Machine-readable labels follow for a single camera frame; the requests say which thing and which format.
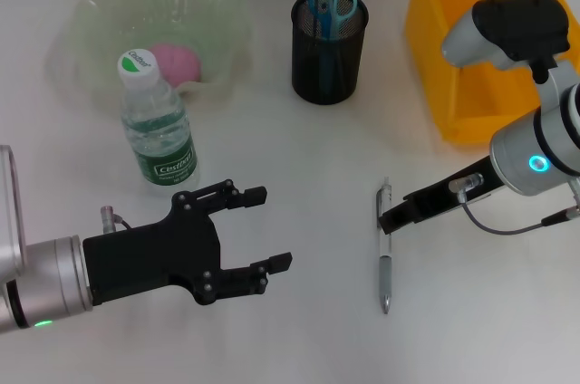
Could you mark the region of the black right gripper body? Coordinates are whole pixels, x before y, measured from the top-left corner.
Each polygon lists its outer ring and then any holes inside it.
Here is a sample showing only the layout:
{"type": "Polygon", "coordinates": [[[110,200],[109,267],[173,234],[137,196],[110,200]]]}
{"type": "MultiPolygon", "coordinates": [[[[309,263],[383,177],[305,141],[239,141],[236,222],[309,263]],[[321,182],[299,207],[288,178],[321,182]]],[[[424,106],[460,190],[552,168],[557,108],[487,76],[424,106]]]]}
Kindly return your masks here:
{"type": "Polygon", "coordinates": [[[486,156],[441,180],[434,204],[436,214],[443,214],[459,207],[460,199],[468,203],[503,186],[504,183],[492,166],[490,156],[486,156]]]}

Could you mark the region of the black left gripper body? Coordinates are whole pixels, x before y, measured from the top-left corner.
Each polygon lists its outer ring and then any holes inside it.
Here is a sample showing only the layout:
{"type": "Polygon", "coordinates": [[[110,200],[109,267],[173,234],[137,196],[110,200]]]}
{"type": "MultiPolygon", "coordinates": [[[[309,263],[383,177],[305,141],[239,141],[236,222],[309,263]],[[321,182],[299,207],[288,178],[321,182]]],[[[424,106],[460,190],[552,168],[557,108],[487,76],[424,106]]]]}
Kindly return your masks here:
{"type": "Polygon", "coordinates": [[[170,285],[201,305],[217,300],[220,245],[199,196],[178,193],[159,222],[82,242],[94,306],[170,285]]]}

